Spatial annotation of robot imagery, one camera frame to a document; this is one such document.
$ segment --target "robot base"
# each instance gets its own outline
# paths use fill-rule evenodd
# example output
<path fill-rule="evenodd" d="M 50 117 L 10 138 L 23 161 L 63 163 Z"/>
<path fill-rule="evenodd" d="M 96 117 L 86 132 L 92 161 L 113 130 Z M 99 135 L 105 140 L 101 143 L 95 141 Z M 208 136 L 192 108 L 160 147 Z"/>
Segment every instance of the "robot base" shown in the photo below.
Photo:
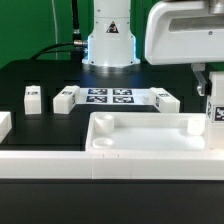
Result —
<path fill-rule="evenodd" d="M 140 63 L 138 64 L 132 64 L 125 67 L 107 67 L 107 66 L 96 66 L 91 64 L 82 64 L 83 69 L 87 71 L 93 71 L 97 73 L 126 73 L 126 72 L 133 72 L 133 71 L 139 71 L 140 70 Z"/>

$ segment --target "white block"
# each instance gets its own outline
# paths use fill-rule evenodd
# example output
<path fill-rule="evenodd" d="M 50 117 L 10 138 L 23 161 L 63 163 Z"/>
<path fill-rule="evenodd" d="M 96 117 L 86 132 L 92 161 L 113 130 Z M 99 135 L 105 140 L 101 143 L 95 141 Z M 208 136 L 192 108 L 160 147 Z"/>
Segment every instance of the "white block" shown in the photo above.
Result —
<path fill-rule="evenodd" d="M 211 72 L 212 93 L 207 98 L 207 149 L 224 149 L 224 72 Z"/>
<path fill-rule="evenodd" d="M 223 180 L 223 153 L 133 154 L 131 179 Z"/>
<path fill-rule="evenodd" d="M 130 179 L 131 161 L 128 154 L 93 154 L 92 179 Z"/>
<path fill-rule="evenodd" d="M 25 114 L 41 114 L 40 86 L 27 86 L 24 97 Z"/>
<path fill-rule="evenodd" d="M 80 95 L 79 86 L 66 86 L 54 99 L 54 113 L 69 114 Z"/>
<path fill-rule="evenodd" d="M 0 112 L 0 143 L 12 128 L 11 113 Z"/>
<path fill-rule="evenodd" d="M 163 88 L 150 88 L 149 101 L 161 113 L 179 113 L 180 101 Z"/>
<path fill-rule="evenodd" d="M 0 178 L 91 179 L 87 152 L 0 151 Z"/>

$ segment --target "white robot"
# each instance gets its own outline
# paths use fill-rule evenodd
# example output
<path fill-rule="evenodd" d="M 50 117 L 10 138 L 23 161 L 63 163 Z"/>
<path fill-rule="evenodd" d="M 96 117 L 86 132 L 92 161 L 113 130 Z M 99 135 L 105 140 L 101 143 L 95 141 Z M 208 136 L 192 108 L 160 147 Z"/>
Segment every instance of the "white robot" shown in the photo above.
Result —
<path fill-rule="evenodd" d="M 159 2 L 148 17 L 145 57 L 150 64 L 193 63 L 200 95 L 208 95 L 207 149 L 224 149 L 224 72 L 211 72 L 205 62 L 224 61 L 224 1 Z"/>
<path fill-rule="evenodd" d="M 94 0 L 94 30 L 88 38 L 85 69 L 122 72 L 139 65 L 130 31 L 130 0 Z"/>

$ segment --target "black square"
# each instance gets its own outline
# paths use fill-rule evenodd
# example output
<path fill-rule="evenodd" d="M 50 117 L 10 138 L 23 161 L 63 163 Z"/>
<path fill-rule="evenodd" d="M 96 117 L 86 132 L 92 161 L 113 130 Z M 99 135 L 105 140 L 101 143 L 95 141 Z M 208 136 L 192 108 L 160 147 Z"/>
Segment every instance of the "black square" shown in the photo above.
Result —
<path fill-rule="evenodd" d="M 87 103 L 107 103 L 106 96 L 87 96 Z"/>
<path fill-rule="evenodd" d="M 89 89 L 88 94 L 91 94 L 91 95 L 107 95 L 107 89 Z"/>
<path fill-rule="evenodd" d="M 113 89 L 113 95 L 122 95 L 122 96 L 131 96 L 132 90 L 131 89 Z"/>
<path fill-rule="evenodd" d="M 134 103 L 134 98 L 129 96 L 114 96 L 113 103 Z"/>
<path fill-rule="evenodd" d="M 215 121 L 224 122 L 224 107 L 215 108 Z"/>

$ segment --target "black cable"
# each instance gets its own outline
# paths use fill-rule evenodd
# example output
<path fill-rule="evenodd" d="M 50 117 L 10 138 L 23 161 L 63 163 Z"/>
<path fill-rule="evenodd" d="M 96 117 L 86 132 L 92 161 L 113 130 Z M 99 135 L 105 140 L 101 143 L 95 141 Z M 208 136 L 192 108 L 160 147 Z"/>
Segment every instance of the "black cable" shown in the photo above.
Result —
<path fill-rule="evenodd" d="M 61 50 L 61 51 L 43 51 L 43 52 L 40 52 L 39 56 L 41 56 L 43 54 L 66 53 L 66 52 L 75 52 L 75 51 L 81 52 L 81 51 L 84 51 L 84 48 L 83 49 L 78 48 L 78 49 L 71 49 L 71 50 Z"/>
<path fill-rule="evenodd" d="M 58 48 L 58 47 L 64 47 L 64 46 L 74 46 L 73 42 L 66 42 L 66 43 L 59 43 L 59 44 L 54 44 L 49 47 L 45 47 L 41 51 L 39 51 L 37 54 L 33 55 L 30 59 L 31 60 L 36 60 L 40 55 L 43 54 L 43 52 L 47 52 L 48 50 Z"/>
<path fill-rule="evenodd" d="M 78 0 L 72 0 L 73 28 L 79 30 Z"/>
<path fill-rule="evenodd" d="M 73 40 L 81 40 L 81 33 L 79 30 L 79 10 L 78 0 L 72 0 L 72 17 L 73 17 Z"/>

